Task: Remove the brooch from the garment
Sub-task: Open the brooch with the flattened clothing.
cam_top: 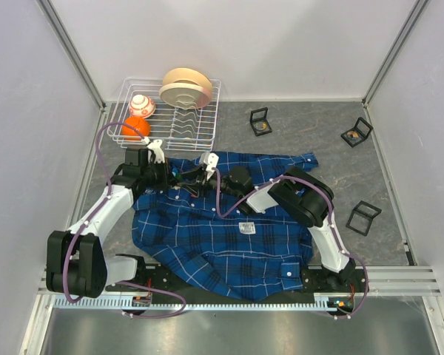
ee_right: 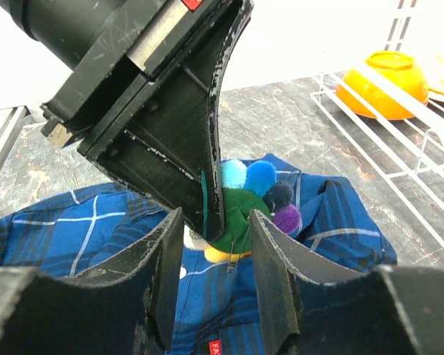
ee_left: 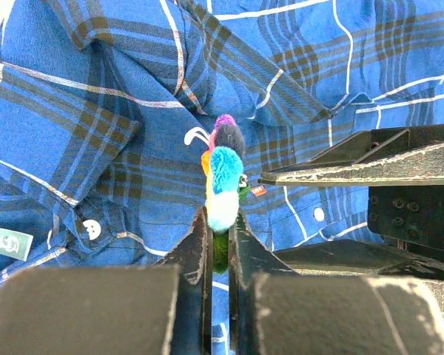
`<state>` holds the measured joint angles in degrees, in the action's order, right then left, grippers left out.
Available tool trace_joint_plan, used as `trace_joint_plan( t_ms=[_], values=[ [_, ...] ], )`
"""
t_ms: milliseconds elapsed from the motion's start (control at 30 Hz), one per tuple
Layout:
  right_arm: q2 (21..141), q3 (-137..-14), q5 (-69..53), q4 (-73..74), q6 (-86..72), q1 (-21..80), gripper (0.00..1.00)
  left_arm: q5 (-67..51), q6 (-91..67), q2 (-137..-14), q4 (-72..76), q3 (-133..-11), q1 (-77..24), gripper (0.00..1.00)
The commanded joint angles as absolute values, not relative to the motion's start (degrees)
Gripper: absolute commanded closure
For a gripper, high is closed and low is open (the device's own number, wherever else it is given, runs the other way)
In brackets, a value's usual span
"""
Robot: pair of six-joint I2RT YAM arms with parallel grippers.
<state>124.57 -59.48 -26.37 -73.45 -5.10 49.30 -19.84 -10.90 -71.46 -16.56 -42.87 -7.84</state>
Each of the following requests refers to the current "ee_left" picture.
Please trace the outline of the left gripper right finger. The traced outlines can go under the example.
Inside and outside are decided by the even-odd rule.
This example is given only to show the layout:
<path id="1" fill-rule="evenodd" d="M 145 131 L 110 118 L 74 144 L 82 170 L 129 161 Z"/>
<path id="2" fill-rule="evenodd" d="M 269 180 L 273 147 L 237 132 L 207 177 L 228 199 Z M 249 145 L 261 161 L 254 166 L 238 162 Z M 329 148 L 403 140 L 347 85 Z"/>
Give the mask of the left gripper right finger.
<path id="1" fill-rule="evenodd" d="M 444 313 L 422 278 L 295 270 L 253 233 L 229 230 L 236 354 L 444 354 Z"/>

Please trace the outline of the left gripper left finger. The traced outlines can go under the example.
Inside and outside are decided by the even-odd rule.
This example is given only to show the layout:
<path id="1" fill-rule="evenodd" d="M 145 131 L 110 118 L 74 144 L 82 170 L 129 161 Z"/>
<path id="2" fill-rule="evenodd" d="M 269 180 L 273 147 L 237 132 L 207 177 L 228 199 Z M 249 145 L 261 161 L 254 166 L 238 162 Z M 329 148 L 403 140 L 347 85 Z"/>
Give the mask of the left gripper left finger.
<path id="1" fill-rule="evenodd" d="M 0 288 L 0 354 L 209 354 L 212 233 L 199 208 L 153 266 L 26 268 Z"/>

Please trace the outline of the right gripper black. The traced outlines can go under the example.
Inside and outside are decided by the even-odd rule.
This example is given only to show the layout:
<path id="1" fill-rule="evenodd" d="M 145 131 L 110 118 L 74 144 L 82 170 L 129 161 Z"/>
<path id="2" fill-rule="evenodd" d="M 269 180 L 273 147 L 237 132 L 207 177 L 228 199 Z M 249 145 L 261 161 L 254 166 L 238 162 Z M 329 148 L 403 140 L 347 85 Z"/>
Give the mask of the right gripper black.
<path id="1" fill-rule="evenodd" d="M 397 248 L 335 240 L 275 255 L 295 270 L 422 278 L 444 313 L 444 124 L 357 132 L 306 162 L 263 172 L 258 181 L 382 186 L 369 188 L 368 228 Z"/>

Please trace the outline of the colourful flower plush brooch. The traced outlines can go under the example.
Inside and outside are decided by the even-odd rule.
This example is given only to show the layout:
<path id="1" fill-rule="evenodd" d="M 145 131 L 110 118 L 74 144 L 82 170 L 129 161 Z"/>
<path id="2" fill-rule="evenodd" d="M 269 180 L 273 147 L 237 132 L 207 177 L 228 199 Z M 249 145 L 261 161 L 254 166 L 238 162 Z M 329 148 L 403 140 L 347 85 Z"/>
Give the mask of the colourful flower plush brooch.
<path id="1" fill-rule="evenodd" d="M 192 128 L 185 134 L 184 143 L 188 146 L 195 138 L 207 145 L 201 156 L 206 177 L 205 207 L 207 224 L 214 237 L 214 271 L 222 274 L 229 263 L 229 230 L 250 190 L 243 166 L 245 140 L 229 114 L 219 116 L 210 133 L 200 127 Z"/>

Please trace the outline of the blue plaid shirt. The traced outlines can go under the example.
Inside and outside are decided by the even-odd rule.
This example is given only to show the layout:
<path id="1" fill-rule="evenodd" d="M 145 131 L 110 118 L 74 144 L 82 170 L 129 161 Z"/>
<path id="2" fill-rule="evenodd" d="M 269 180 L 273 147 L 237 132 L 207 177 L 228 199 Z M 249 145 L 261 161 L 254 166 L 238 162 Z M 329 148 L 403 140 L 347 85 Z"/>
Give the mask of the blue plaid shirt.
<path id="1" fill-rule="evenodd" d="M 184 136 L 223 114 L 245 140 L 238 215 L 270 251 L 383 245 L 368 228 L 382 186 L 258 180 L 357 132 L 444 124 L 444 1 L 16 1 L 0 27 L 0 288 L 26 268 L 155 265 L 206 208 L 207 145 Z M 236 354 L 213 246 L 209 354 Z"/>

